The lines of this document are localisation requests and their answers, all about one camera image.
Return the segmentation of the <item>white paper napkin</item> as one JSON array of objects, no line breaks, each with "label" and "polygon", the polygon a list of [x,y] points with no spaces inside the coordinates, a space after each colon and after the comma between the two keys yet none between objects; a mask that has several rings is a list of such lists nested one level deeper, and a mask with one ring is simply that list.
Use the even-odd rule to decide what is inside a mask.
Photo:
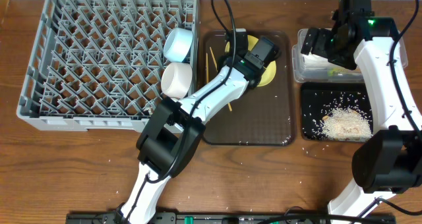
[{"label": "white paper napkin", "polygon": [[303,63],[306,67],[332,67],[333,64],[328,62],[328,59],[324,57],[313,55],[310,53],[309,55],[302,54]]}]

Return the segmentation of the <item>wooden chopstick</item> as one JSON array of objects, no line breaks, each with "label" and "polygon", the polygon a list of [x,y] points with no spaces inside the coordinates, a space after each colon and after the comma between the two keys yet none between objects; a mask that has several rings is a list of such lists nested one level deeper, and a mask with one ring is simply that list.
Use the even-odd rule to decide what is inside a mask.
[{"label": "wooden chopstick", "polygon": [[206,83],[209,83],[209,64],[208,64],[208,53],[206,53]]},{"label": "wooden chopstick", "polygon": [[[211,53],[212,60],[213,60],[213,63],[214,63],[214,67],[215,67],[215,69],[216,69],[216,73],[218,74],[218,73],[219,73],[219,70],[218,70],[218,64],[217,64],[217,61],[216,61],[216,58],[215,58],[215,55],[214,55],[213,49],[212,49],[211,47],[209,47],[209,49],[210,49],[210,53]],[[230,103],[228,103],[228,104],[227,104],[227,106],[228,106],[228,108],[229,108],[229,111],[230,111],[230,112],[232,112],[232,111],[233,111],[233,109],[232,109],[231,104],[230,104]]]}]

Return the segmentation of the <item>green snack wrapper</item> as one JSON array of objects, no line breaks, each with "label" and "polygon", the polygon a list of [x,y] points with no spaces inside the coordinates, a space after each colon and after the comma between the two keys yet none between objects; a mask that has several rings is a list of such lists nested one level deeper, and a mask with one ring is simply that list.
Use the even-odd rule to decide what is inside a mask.
[{"label": "green snack wrapper", "polygon": [[362,77],[360,70],[347,70],[347,69],[331,69],[327,72],[329,77],[336,78],[357,78]]}]

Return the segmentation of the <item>yellow plate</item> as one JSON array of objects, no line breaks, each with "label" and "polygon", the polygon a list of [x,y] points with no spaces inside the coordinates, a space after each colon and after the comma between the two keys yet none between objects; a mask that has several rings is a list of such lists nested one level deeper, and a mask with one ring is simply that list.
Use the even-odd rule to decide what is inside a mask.
[{"label": "yellow plate", "polygon": [[228,59],[227,49],[225,48],[225,63],[222,69],[227,72],[226,81],[241,82],[248,88],[261,87],[269,84],[276,75],[276,60],[272,61],[269,65],[264,66],[260,62],[260,68],[254,68],[250,65],[242,65],[236,63],[233,67],[226,65]]}]

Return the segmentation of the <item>light blue bowl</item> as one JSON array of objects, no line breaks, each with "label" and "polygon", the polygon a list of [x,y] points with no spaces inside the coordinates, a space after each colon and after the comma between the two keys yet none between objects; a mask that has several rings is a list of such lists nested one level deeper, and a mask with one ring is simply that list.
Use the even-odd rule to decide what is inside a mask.
[{"label": "light blue bowl", "polygon": [[164,45],[164,57],[171,62],[181,63],[190,51],[192,42],[192,31],[174,28],[167,36]]}]

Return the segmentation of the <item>white pink bowl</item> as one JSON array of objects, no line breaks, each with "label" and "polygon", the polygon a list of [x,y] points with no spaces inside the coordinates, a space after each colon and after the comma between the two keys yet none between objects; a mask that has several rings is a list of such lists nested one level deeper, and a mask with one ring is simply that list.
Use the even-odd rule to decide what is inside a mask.
[{"label": "white pink bowl", "polygon": [[170,63],[162,75],[162,92],[167,97],[181,99],[187,95],[192,80],[193,70],[190,64]]}]

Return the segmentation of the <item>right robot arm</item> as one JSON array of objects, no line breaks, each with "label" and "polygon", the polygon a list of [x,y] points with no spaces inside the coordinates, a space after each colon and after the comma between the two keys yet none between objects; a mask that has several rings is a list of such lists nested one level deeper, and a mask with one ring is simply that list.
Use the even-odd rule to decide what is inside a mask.
[{"label": "right robot arm", "polygon": [[421,112],[402,66],[404,34],[393,18],[377,17],[371,0],[339,0],[331,29],[310,28],[301,52],[363,75],[373,136],[353,155],[353,178],[328,203],[327,223],[368,223],[381,203],[421,186]]}]

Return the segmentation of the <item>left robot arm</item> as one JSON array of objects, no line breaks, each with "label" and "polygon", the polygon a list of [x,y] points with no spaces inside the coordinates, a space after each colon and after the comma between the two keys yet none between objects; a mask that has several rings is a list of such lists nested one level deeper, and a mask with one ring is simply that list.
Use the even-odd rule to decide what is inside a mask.
[{"label": "left robot arm", "polygon": [[166,97],[139,139],[138,177],[129,199],[119,206],[114,223],[148,223],[166,184],[192,159],[207,122],[225,105],[259,85],[269,63],[264,36],[253,47],[235,40],[225,65],[209,83],[189,97]]}]

